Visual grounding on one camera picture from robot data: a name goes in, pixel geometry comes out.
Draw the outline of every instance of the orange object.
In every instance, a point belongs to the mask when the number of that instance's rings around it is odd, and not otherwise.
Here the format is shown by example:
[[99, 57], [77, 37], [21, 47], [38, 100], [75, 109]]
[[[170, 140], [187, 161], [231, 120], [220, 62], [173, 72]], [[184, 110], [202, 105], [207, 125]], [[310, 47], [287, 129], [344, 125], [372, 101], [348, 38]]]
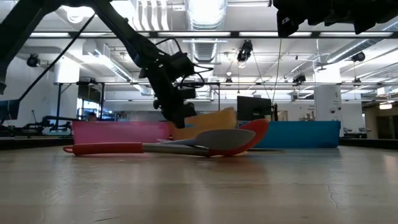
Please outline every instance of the orange object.
[[122, 143], [95, 143], [95, 144], [76, 144], [74, 146], [64, 147], [63, 150], [67, 153], [74, 153], [76, 156], [89, 154], [117, 154], [117, 153], [143, 153], [143, 152], [163, 152], [171, 154], [186, 154], [194, 156], [233, 156], [246, 152], [253, 146], [258, 144], [266, 135], [268, 131], [268, 121], [265, 119], [258, 119], [251, 121], [240, 127], [254, 131], [256, 136], [244, 146], [228, 151], [216, 149], [196, 149], [192, 147], [182, 147], [173, 145], [161, 144], [143, 144], [136, 142], [122, 142]]
[[225, 108], [210, 114], [199, 114], [185, 118], [187, 128], [178, 129], [169, 122], [174, 140], [193, 139], [204, 131], [236, 128], [236, 115], [234, 108]]

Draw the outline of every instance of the white column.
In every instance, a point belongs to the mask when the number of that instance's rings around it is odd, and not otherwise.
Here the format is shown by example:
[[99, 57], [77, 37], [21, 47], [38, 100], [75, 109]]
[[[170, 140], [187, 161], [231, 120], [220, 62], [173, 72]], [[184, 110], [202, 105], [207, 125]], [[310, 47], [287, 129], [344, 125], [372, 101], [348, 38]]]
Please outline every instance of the white column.
[[[339, 83], [341, 82], [340, 68], [329, 65], [326, 70], [316, 71], [314, 80], [318, 83]], [[315, 113], [317, 121], [340, 121], [341, 112], [341, 88], [335, 86], [318, 85], [314, 88]], [[340, 136], [343, 135], [343, 128], [340, 129]]]
[[[79, 81], [80, 65], [63, 58], [59, 64], [55, 66], [55, 82], [57, 83], [75, 83]], [[68, 85], [64, 84], [62, 89], [66, 89]], [[57, 115], [57, 98], [58, 86], [54, 86], [51, 114]], [[67, 118], [76, 118], [76, 106], [78, 98], [78, 86], [71, 85], [61, 95], [60, 116]]]

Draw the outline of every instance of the security camera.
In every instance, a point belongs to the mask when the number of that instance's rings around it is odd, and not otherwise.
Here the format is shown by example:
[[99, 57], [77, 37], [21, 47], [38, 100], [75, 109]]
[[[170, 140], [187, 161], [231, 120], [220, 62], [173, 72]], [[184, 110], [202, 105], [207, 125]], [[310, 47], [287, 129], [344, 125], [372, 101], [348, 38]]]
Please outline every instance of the security camera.
[[27, 66], [35, 68], [40, 65], [40, 59], [38, 54], [30, 54], [30, 57], [26, 61]]

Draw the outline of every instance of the ceiling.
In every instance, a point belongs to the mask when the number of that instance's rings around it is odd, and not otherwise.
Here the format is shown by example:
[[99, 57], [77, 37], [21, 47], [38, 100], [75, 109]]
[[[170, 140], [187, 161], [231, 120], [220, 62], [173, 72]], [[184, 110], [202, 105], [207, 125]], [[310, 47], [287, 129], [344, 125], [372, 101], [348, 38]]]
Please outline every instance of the ceiling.
[[[131, 7], [130, 1], [114, 1], [117, 2], [118, 7], [129, 8]], [[274, 7], [267, 7], [267, 1], [258, 0], [229, 0], [226, 10], [226, 17], [222, 30], [244, 30], [244, 31], [277, 31], [276, 12]], [[149, 4], [149, 28], [154, 30], [151, 24], [151, 4]], [[3, 20], [7, 13], [15, 5], [15, 1], [0, 0], [0, 21]], [[142, 3], [139, 6], [139, 14], [143, 12]], [[187, 18], [184, 8], [183, 0], [168, 0], [167, 1], [167, 23], [170, 30], [187, 30]], [[67, 18], [67, 10], [59, 9], [49, 15], [36, 28], [36, 32], [70, 32], [78, 31], [85, 23], [87, 18], [82, 22], [74, 24], [69, 22]], [[395, 18], [387, 24], [378, 24], [370, 31], [382, 31], [386, 26], [391, 25], [398, 21]], [[318, 26], [308, 26], [302, 24], [301, 31], [353, 31], [353, 26], [349, 24], [335, 24], [330, 27], [325, 27], [323, 24]], [[94, 18], [85, 32], [105, 32], [109, 29], [98, 18]], [[192, 55], [190, 44], [185, 43], [189, 39], [177, 39], [184, 52]], [[355, 41], [353, 39], [252, 39], [253, 54], [247, 61], [244, 68], [238, 68], [236, 63], [236, 52], [241, 47], [243, 39], [220, 39], [223, 41], [219, 44], [217, 49], [217, 57], [213, 61], [214, 72], [209, 78], [211, 82], [224, 82], [227, 77], [226, 73], [231, 72], [231, 78], [235, 84], [237, 82], [260, 82], [261, 77], [264, 81], [275, 82], [291, 82], [292, 78], [298, 74], [298, 71], [291, 72], [299, 65], [306, 62], [306, 60], [313, 60], [317, 55], [329, 55], [336, 52], [340, 48]], [[29, 47], [59, 47], [64, 48], [70, 40], [68, 39], [29, 39], [26, 46]], [[87, 60], [80, 52], [81, 46], [85, 40], [78, 40], [76, 44], [69, 51], [77, 57], [84, 66], [82, 66], [81, 76], [95, 77], [98, 81], [114, 82], [118, 80], [115, 74], [106, 66]], [[127, 71], [130, 76], [137, 78], [139, 68], [132, 62], [130, 57], [126, 54], [126, 49], [118, 39], [95, 39], [97, 46], [106, 44], [111, 49], [111, 59], [122, 66], [123, 70]], [[357, 77], [377, 71], [386, 66], [396, 63], [395, 58], [398, 56], [398, 41], [394, 39], [383, 40], [382, 42], [365, 49], [363, 52], [366, 55], [364, 62], [356, 63], [355, 69], [353, 62], [339, 62], [342, 81], [352, 81], [354, 76]], [[57, 54], [40, 54], [42, 60], [52, 61]], [[366, 82], [382, 82], [385, 79], [394, 81], [397, 77], [398, 66], [388, 72], [382, 72], [368, 78]], [[314, 69], [309, 68], [301, 71], [306, 75], [307, 81], [313, 81]], [[237, 85], [224, 86], [223, 89], [236, 89]], [[261, 90], [264, 87], [261, 85], [249, 86], [250, 89]], [[377, 87], [369, 86], [363, 88], [363, 93], [373, 91]], [[116, 87], [112, 86], [113, 91], [132, 91], [134, 88]]]

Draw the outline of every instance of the red spatula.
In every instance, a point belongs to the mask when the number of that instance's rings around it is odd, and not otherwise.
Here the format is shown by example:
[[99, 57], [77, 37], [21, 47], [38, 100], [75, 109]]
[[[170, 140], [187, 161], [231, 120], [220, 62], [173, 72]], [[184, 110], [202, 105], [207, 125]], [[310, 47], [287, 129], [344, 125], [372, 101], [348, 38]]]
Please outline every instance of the red spatula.
[[99, 144], [76, 144], [70, 147], [64, 147], [63, 150], [68, 153], [74, 153], [76, 156], [89, 154], [115, 154], [115, 153], [143, 153], [159, 152], [169, 154], [185, 154], [193, 156], [233, 156], [245, 152], [258, 144], [268, 131], [268, 122], [265, 119], [251, 121], [239, 129], [255, 132], [255, 136], [247, 144], [237, 146], [228, 150], [224, 149], [198, 149], [178, 145], [162, 144], [144, 144], [136, 142], [126, 143], [99, 143]]

